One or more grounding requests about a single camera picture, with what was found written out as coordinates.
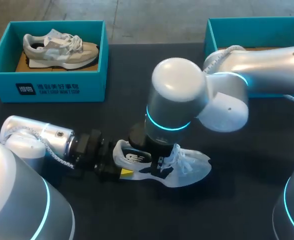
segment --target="shoe lace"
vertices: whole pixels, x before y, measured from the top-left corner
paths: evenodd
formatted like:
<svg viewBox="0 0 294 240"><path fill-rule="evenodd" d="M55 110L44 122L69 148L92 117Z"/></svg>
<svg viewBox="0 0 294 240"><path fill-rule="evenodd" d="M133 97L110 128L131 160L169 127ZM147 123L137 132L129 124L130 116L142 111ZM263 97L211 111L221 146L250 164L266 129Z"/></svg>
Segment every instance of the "shoe lace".
<svg viewBox="0 0 294 240"><path fill-rule="evenodd" d="M63 33L61 38L66 42L66 44L62 45L61 47L69 48L67 53L70 53L71 51L80 51L83 49L83 40L78 35L73 36L68 33Z"/></svg>
<svg viewBox="0 0 294 240"><path fill-rule="evenodd" d="M179 166L183 174L187 174L193 170L192 166L186 161L186 155L182 151L181 146L175 144L172 154L163 161L161 169L169 169L175 165Z"/></svg>

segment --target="cyan led ring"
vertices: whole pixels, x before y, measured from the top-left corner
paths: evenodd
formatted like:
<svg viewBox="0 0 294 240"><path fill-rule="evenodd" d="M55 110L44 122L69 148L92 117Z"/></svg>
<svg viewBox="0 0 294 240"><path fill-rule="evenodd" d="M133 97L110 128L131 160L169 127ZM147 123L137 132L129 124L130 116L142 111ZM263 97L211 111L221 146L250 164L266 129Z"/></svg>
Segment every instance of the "cyan led ring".
<svg viewBox="0 0 294 240"><path fill-rule="evenodd" d="M220 71L220 72L215 72L214 75L219 75L219 74L230 74L230 75L234 75L236 77L241 78L246 85L248 86L248 81L246 80L246 78L244 78L242 75L235 73L235 72L231 72L231 71Z"/></svg>
<svg viewBox="0 0 294 240"><path fill-rule="evenodd" d="M163 129L163 130L166 130L166 131L178 131L178 130L182 130L182 129L188 127L188 125L191 123L191 122L188 122L186 125L181 126L181 127L178 127L178 128L168 128L168 127L164 127L164 126L159 125L158 123L156 123L156 122L152 119L152 117L150 116L150 114L149 114L149 112L148 112L148 106L146 106L146 113L147 113L148 118L150 119L150 121L151 121L154 125L156 125L156 126L159 127L160 129Z"/></svg>
<svg viewBox="0 0 294 240"><path fill-rule="evenodd" d="M45 187L46 187L46 191L47 191L47 204L46 204L45 213L43 215L43 218L41 220L41 223L40 223L37 231L34 233L34 235L32 236L32 238L30 240L35 240L38 237L38 235L41 232L41 230L43 229L44 224L45 224L46 219L47 219L47 216L48 216L49 206L50 206L50 202L51 202L51 196L50 196L48 185L47 185L46 181L43 178L42 178L42 180L45 183Z"/></svg>
<svg viewBox="0 0 294 240"><path fill-rule="evenodd" d="M284 205L285 205L285 210L286 210L286 213L288 215L288 218L291 221L291 224L294 226L294 220L292 219L292 217L291 217L291 215L290 215L290 213L288 211L287 203L286 203L286 189L287 189L287 185L288 185L290 179L291 178L288 179L288 181L286 183L286 186L285 186L285 190L283 191L283 202L284 202Z"/></svg>

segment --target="table surface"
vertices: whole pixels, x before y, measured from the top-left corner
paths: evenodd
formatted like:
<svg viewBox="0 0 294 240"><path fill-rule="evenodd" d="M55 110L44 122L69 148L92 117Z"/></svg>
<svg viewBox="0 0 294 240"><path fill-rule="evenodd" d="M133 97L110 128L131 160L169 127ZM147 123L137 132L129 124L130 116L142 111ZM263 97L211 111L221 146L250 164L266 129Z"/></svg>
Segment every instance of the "table surface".
<svg viewBox="0 0 294 240"><path fill-rule="evenodd" d="M127 139L130 127L144 119L154 67L170 57L202 66L203 45L110 45L105 102L0 101L0 128L17 115ZM273 206L294 170L294 103L250 99L248 123L232 133L210 131L194 120L181 146L202 151L212 162L204 180L185 188L153 180L101 183L93 172L82 180L64 177L58 190L74 210L74 239L274 239Z"/></svg>

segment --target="sneaker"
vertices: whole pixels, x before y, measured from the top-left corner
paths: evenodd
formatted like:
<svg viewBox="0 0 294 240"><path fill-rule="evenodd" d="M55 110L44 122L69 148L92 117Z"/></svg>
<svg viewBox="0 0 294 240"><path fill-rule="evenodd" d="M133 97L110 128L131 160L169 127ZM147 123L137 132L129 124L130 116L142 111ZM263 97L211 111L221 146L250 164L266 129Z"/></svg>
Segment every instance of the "sneaker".
<svg viewBox="0 0 294 240"><path fill-rule="evenodd" d="M127 141L119 140L112 156L118 167L133 171L122 179L154 179L169 188L194 184L206 177L212 169L208 156L199 151L182 149L178 144L174 145L171 155L163 159L157 176L151 174L151 155L134 149Z"/></svg>
<svg viewBox="0 0 294 240"><path fill-rule="evenodd" d="M23 50L29 58L30 68L79 69L94 61L99 53L96 44L54 29L45 36L26 34Z"/></svg>

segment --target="teal shoe box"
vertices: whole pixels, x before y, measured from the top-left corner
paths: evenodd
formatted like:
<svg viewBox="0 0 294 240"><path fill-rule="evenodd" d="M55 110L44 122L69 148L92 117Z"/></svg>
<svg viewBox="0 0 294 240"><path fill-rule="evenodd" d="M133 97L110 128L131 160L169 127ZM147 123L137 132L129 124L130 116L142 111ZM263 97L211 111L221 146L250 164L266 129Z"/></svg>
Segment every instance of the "teal shoe box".
<svg viewBox="0 0 294 240"><path fill-rule="evenodd" d="M286 48L294 46L294 16L210 18L207 22L205 58L221 48ZM250 97L281 97L251 94Z"/></svg>
<svg viewBox="0 0 294 240"><path fill-rule="evenodd" d="M24 35L44 36L51 29L97 44L97 71L15 72L23 52ZM102 102L108 52L104 21L10 22L0 40L0 99L3 103Z"/></svg>

